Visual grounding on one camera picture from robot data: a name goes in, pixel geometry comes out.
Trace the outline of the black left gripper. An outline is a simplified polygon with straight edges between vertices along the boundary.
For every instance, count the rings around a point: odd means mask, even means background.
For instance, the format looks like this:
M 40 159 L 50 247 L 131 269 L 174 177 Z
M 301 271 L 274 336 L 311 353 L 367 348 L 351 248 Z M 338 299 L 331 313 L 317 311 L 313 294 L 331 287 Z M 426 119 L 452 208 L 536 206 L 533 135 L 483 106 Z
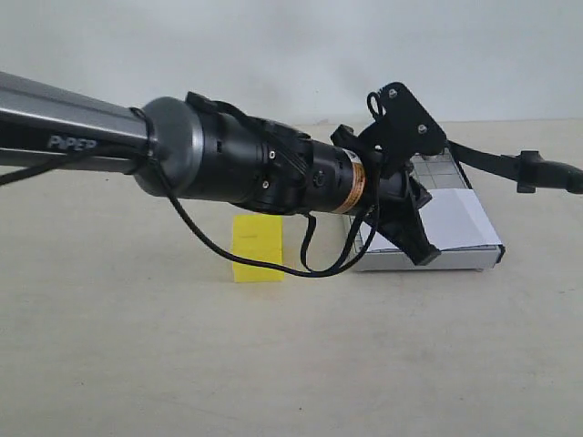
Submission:
M 382 155 L 376 151 L 358 151 L 365 172 L 364 190 L 357 202 L 357 213 L 369 210 L 374 203 L 374 171 Z M 441 255 L 441 250 L 426 236 L 418 208 L 431 200 L 428 190 L 413 177 L 413 164 L 405 164 L 390 177 L 382 176 L 378 183 L 380 218 L 377 232 L 413 262 L 426 266 Z

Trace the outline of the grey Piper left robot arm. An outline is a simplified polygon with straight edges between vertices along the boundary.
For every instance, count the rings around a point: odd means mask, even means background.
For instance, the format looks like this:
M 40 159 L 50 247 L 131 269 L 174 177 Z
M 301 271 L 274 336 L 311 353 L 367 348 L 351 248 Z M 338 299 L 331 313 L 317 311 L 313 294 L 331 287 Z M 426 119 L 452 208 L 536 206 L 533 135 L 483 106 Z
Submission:
M 425 265 L 439 250 L 425 234 L 420 209 L 430 196 L 411 160 L 440 154 L 445 132 L 401 83 L 370 94 L 368 106 L 369 127 L 342 125 L 322 142 L 197 93 L 121 107 L 5 73 L 1 162 L 119 172 L 154 197 L 262 214 L 349 215 Z

